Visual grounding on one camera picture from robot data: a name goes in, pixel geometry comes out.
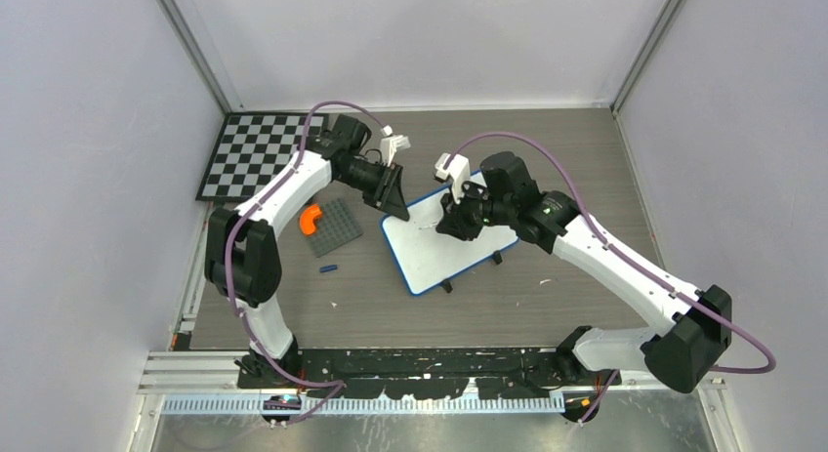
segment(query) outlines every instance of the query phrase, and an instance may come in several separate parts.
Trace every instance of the white board with blue border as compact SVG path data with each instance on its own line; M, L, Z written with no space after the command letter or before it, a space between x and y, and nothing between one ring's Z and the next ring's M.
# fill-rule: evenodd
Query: white board with blue border
M472 174L472 182L485 185L480 171ZM408 204L411 219L407 222L391 215L380 221L380 229L391 248L393 259L402 273L408 291L421 296L477 264L518 243L518 236L508 226L484 227L480 236L462 241L438 234L436 225L442 218L440 197L443 186Z

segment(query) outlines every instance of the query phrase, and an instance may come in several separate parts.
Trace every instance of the metal frame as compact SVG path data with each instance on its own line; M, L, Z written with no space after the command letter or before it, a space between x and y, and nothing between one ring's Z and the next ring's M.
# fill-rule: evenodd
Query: metal frame
M138 390L138 416L132 431L129 452L149 452L158 428L165 399L181 393L217 393L239 397L240 394L285 394L286 389L239 389L235 381L239 367L235 359L243 350L227 351L154 351L149 354ZM622 371L623 384L610 386L613 391L668 390L651 374ZM566 386L559 392L592 391L591 386ZM743 444L737 439L726 401L727 386L721 377L708 377L697 387L711 434L720 450L738 452Z
M157 0L159 6L167 16L170 25L178 34L182 45L193 62L204 83L215 98L223 113L244 111L244 104L232 80L225 68L224 62L209 30L204 25L202 17L193 0ZM657 49L664 34L670 27L675 15L678 13L684 0L667 0L655 21L654 26L647 35L642 48L639 50L633 65L627 72L624 82L611 103L584 103L584 104L528 104L528 105L453 105L453 106L417 106L417 107L388 107L382 111L418 111L418 110L488 110L488 109L534 109L534 108L583 108L609 107L612 114L617 116L624 102L629 98L630 93L638 82L643 69L649 62L650 57ZM332 112L346 111L346 109L331 109Z
M649 199L645 189L641 186L642 178L641 174L639 173L639 168L636 164L635 156L633 152L630 150L630 142L627 140L627 132L624 130L623 119L620 115L614 116L615 120L615 128L618 129L618 135L621 137L621 144L624 145L624 155L627 158L627 164L630 166L630 171L633 173L633 187L636 189L636 195L639 197L639 202L642 205L644 211L644 221L647 224L647 230L649 230L650 238L652 239L653 247L655 248L655 258L658 261L658 265L662 268L669 268L670 266L667 265L667 262L664 259L664 254L661 252L661 247L658 245L658 241L656 240L656 236L660 235L658 223L655 221L653 216L649 213L649 210L652 208L650 204L652 201Z
M644 41L642 49L639 51L636 60L633 62L633 66L630 68L630 71L627 73L627 77L624 78L624 82L621 84L621 90L618 91L618 96L615 97L615 101L612 103L611 109L613 116L618 116L618 113L621 111L624 103L630 97L630 93L633 91L633 88L635 88L636 83L638 83L650 57L652 57L652 54L658 48L661 40L664 38L664 34L667 33L667 30L670 28L670 24L682 8L683 2L684 0L667 0L661 8L661 13L659 13L658 18L655 20L655 25L652 27L652 30L650 30L649 35Z
M201 217L198 240L189 258L189 272L187 273L182 305L179 308L179 314L176 318L174 333L192 332L195 329L195 317L198 315L198 309L201 307L201 297L204 293L204 285L207 283L203 268L204 259L206 258L207 220L210 217L213 206L213 204L208 204Z
M190 9L190 15L193 16L197 11L192 0L157 0L158 6L164 12L173 30L179 36L185 52L192 60L193 67L216 103L222 110L222 113L229 113L234 111L238 106L243 108L235 89L232 89L232 83L224 64L218 58L218 52L213 47L212 39L209 36L206 28L199 26L200 18L186 18L182 12L182 6Z

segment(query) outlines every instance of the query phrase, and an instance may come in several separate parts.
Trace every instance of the gray floor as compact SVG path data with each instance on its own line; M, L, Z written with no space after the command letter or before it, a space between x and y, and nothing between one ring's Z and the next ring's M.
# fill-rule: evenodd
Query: gray floor
M443 152L476 133L511 130L555 154L579 186L591 213L618 238L655 261L655 251L620 135L607 109L386 113L382 118L412 147L405 166L407 201L438 187L434 164ZM511 140L484 140L464 154L473 166L487 155L521 156L542 189L566 191L557 172L533 149ZM642 326L638 315L586 273L519 244L498 267L483 264L453 280L450 295L434 290L411 297L379 229L382 215L360 193L333 184L318 195L343 197L365 229L362 237L317 259L298 223L279 236L283 278L278 299L303 347L554 346L583 324ZM320 274L319 267L339 269ZM541 285L540 281L551 279ZM239 349L247 339L225 298L207 285L193 332L194 349Z

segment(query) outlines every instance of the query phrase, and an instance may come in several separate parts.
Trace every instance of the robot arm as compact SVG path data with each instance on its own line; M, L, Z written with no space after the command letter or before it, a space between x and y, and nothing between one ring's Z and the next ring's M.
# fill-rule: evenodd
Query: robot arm
M232 277L238 305L247 318L253 335L278 360L281 367L296 372L292 366L298 357L293 333L285 325L276 299L281 280L281 263L276 240L287 223L318 191L332 181L342 182L362 191L365 204L408 221L408 208L402 196L402 166L369 162L360 155L370 131L358 120L340 115L331 131L308 140L305 156L298 163L298 154L291 157L282 172L254 197L234 210L219 208L208 222L205 276L223 295L227 295L224 252L230 230L239 217L251 208L256 211L244 223L233 248ZM406 137L387 137L383 144L408 146ZM294 174L269 200L263 196L286 174ZM244 248L238 244L244 242Z
M487 157L480 164L482 186L469 181L468 159L455 156L446 168L447 157L443 154L436 164L435 177L452 182L440 201L444 214L437 232L472 240L483 226L509 226L521 240L585 270L646 322L645 328L632 330L579 327L558 348L571 355L570 369L649 371L668 387L690 392L729 346L729 330L608 251L575 201L559 191L540 191L520 158L510 152ZM593 222L632 260L730 320L730 296L721 288L700 291L621 243L594 217Z

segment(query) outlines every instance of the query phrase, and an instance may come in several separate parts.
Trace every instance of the gray lego baseplate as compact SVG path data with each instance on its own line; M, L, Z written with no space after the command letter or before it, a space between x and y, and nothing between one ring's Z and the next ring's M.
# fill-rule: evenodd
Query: gray lego baseplate
M362 226L353 218L351 208L342 198L319 205L322 217L316 220L316 232L308 236L313 254L321 257L362 235Z

